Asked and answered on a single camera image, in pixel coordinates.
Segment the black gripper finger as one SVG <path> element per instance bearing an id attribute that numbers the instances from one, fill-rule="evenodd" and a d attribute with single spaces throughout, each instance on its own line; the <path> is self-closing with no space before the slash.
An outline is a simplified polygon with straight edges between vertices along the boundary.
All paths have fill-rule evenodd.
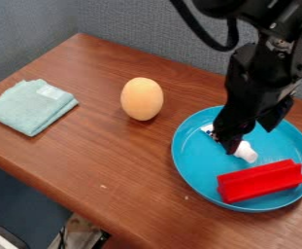
<path id="1" fill-rule="evenodd" d="M 267 132 L 272 132 L 273 129 L 277 127 L 283 119 L 285 118 L 295 100 L 293 97 L 289 95 L 287 96 L 283 101 L 273 107 L 260 118 L 259 123 L 263 126 Z"/>
<path id="2" fill-rule="evenodd" d="M 223 145 L 228 155 L 236 152 L 243 136 L 253 130 L 255 126 L 255 122 L 235 124 L 224 119 L 215 120 L 213 138 Z"/>

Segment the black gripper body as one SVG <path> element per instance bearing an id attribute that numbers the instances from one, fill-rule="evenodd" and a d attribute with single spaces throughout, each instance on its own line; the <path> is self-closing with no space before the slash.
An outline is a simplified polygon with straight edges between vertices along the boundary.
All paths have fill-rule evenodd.
<path id="1" fill-rule="evenodd" d="M 287 56 L 256 44 L 239 48 L 229 59 L 225 87 L 227 104 L 217 119 L 236 125 L 257 123 L 296 88 Z"/>

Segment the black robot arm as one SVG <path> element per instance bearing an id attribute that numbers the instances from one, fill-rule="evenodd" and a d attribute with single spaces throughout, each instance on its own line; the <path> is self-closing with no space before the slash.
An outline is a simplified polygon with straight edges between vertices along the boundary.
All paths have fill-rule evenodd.
<path id="1" fill-rule="evenodd" d="M 232 54 L 227 105 L 213 121 L 213 138 L 233 154 L 256 125 L 273 130 L 293 106 L 302 79 L 302 0 L 193 0 L 212 18 L 241 19 L 259 41 Z"/>

